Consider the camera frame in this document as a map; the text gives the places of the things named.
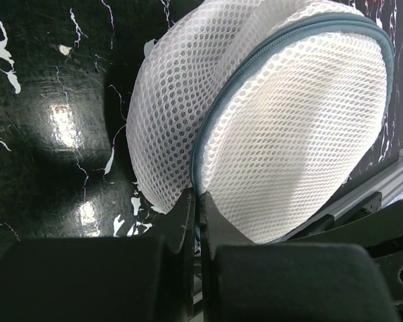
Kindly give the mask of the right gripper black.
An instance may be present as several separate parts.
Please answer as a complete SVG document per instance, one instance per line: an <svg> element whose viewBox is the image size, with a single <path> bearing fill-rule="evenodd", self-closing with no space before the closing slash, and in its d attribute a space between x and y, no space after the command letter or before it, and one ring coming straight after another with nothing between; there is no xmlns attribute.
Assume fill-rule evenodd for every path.
<svg viewBox="0 0 403 322"><path fill-rule="evenodd" d="M375 213L332 229L288 242L355 244L377 264L393 303L403 309L403 199Z"/></svg>

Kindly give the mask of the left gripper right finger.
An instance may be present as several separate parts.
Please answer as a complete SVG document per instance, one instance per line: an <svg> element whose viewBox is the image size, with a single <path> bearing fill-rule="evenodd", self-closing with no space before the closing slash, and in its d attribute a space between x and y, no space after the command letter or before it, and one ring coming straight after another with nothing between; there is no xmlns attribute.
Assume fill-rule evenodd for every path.
<svg viewBox="0 0 403 322"><path fill-rule="evenodd" d="M399 321L387 284L358 245L257 245L199 198L205 321Z"/></svg>

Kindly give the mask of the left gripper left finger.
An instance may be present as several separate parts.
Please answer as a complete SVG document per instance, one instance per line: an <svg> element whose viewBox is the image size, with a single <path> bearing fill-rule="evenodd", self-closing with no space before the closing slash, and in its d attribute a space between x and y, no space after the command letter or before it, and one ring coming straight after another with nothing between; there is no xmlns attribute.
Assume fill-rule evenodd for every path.
<svg viewBox="0 0 403 322"><path fill-rule="evenodd" d="M195 193L132 237L19 241L0 259L0 321L187 321Z"/></svg>

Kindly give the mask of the white mesh laundry bag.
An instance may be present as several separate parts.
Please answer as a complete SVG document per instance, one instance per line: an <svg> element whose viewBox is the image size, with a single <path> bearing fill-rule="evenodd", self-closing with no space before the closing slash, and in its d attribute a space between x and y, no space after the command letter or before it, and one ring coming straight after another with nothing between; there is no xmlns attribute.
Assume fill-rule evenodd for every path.
<svg viewBox="0 0 403 322"><path fill-rule="evenodd" d="M144 59L126 137L138 188L169 212L186 188L257 244L313 216L372 147L394 45L334 1L204 1Z"/></svg>

